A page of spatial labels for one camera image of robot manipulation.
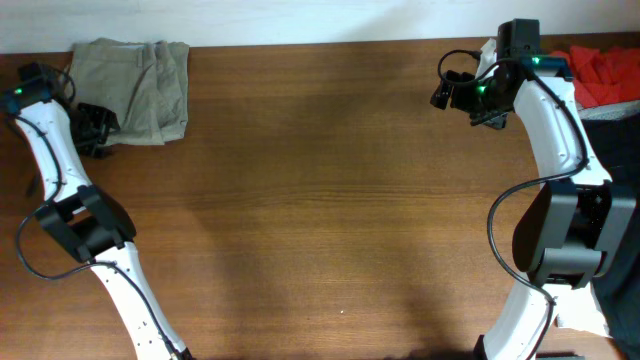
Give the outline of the khaki green shorts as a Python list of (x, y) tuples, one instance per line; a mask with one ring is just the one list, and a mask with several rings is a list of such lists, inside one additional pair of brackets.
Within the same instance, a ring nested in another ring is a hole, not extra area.
[(73, 46), (77, 103), (116, 114), (108, 145), (164, 145), (186, 133), (188, 56), (183, 42), (126, 43), (99, 38)]

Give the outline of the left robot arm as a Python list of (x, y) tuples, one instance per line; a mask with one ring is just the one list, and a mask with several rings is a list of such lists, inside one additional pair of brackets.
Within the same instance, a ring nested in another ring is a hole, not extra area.
[(1, 94), (1, 111), (23, 137), (38, 166), (43, 202), (28, 220), (76, 262), (68, 278), (92, 271), (108, 292), (139, 359), (189, 360), (146, 280), (134, 242), (135, 225), (113, 197), (93, 184), (81, 162), (101, 158), (118, 130), (111, 110), (75, 100), (71, 76), (43, 63), (19, 68), (20, 82)]

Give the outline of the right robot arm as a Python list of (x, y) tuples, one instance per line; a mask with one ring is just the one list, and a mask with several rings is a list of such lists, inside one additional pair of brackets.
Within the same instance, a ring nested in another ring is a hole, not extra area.
[[(471, 52), (475, 73), (439, 71), (431, 102), (469, 114), (474, 126), (501, 129), (509, 113), (523, 122), (538, 176), (498, 196), (487, 215), (490, 249), (515, 281), (496, 323), (476, 342), (477, 359), (538, 359), (553, 324), (600, 336), (612, 333), (593, 280), (618, 253), (637, 202), (596, 156), (578, 116), (569, 67), (538, 54)], [(494, 217), (511, 195), (539, 192), (514, 229), (508, 265), (497, 248)]]

